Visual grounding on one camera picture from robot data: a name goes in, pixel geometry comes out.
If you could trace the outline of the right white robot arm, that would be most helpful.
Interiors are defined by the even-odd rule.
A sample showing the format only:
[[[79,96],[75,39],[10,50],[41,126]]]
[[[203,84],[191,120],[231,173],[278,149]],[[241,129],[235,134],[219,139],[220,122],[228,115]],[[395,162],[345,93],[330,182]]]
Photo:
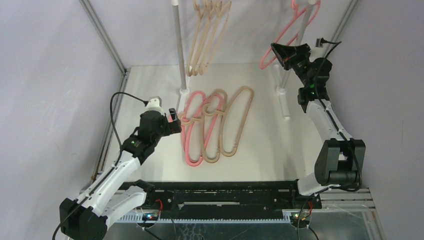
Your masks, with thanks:
[[[329,56],[311,61],[312,49],[306,43],[289,46],[273,42],[270,48],[282,68],[294,71],[302,82],[297,102],[314,123],[322,140],[313,173],[297,180],[297,189],[289,194],[289,203],[302,208],[310,195],[330,189],[358,191],[363,184],[366,144],[347,132],[333,110],[326,88],[333,67]]]

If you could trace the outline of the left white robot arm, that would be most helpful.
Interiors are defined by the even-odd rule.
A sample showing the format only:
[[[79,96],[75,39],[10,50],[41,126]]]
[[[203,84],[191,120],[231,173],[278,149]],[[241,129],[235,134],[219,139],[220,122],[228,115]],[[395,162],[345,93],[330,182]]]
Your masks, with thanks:
[[[73,240],[102,240],[108,229],[130,210],[153,207],[157,200],[154,187],[143,180],[136,181],[120,197],[112,197],[155,151],[161,138],[181,131],[174,108],[166,114],[161,107],[149,107],[140,115],[139,126],[122,143],[116,162],[77,198],[61,202],[60,223],[52,238],[62,232]]]

